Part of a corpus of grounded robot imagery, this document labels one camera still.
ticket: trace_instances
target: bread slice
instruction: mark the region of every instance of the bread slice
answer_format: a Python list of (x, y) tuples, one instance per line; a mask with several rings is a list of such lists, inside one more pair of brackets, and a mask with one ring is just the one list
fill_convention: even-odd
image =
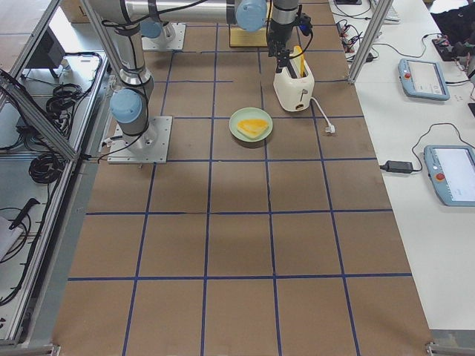
[(268, 127), (264, 119), (244, 119), (237, 123), (237, 130), (249, 139), (257, 139)]

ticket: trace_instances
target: keyboard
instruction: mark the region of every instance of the keyboard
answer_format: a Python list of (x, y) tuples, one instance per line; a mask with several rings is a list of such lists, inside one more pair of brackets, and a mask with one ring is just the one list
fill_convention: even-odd
[[(378, 6), (379, 0), (370, 0), (371, 5), (373, 8)], [(399, 14), (394, 10), (394, 7), (391, 5), (389, 11), (387, 11), (386, 19), (384, 20), (384, 24), (398, 24), (401, 21), (399, 18)]]

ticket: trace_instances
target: white mounting plate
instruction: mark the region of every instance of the white mounting plate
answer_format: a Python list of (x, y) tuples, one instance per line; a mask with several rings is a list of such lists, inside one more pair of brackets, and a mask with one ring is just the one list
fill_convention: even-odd
[[(109, 155), (107, 161), (111, 164), (166, 163), (171, 122), (171, 116), (151, 117), (149, 124), (153, 125), (155, 131), (158, 133), (155, 144), (144, 148), (140, 152), (132, 152), (125, 148)], [(122, 130), (117, 126), (114, 136), (120, 135), (122, 135)], [(125, 147), (125, 142), (123, 139), (119, 139), (112, 142), (111, 151), (119, 150), (123, 147)]]
[(175, 29), (175, 38), (167, 42), (166, 46), (160, 46), (147, 37), (142, 37), (142, 47), (145, 52), (166, 52), (170, 50), (182, 50), (185, 42), (186, 24), (171, 24)]

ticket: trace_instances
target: blue joint cap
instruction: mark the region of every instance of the blue joint cap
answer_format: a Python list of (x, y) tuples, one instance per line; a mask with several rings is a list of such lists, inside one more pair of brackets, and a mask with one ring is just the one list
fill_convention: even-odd
[(131, 89), (122, 89), (111, 98), (111, 112), (121, 124), (130, 124), (142, 112), (142, 99)]
[(162, 25), (158, 22), (142, 21), (140, 22), (140, 32), (144, 37), (155, 39), (162, 33)]
[(236, 21), (240, 28), (255, 32), (266, 24), (266, 0), (243, 0), (236, 11)]

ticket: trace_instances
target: plate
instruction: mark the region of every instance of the plate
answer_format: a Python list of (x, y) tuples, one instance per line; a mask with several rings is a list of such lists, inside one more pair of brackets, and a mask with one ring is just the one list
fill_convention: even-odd
[[(269, 124), (269, 127), (255, 139), (250, 139), (249, 137), (243, 135), (238, 130), (238, 123), (242, 120), (246, 119), (263, 119), (266, 120)], [(262, 141), (272, 132), (272, 119), (267, 112), (257, 108), (244, 108), (236, 111), (232, 114), (231, 118), (229, 119), (229, 130), (231, 131), (232, 136), (240, 139), (244, 142), (258, 142)]]

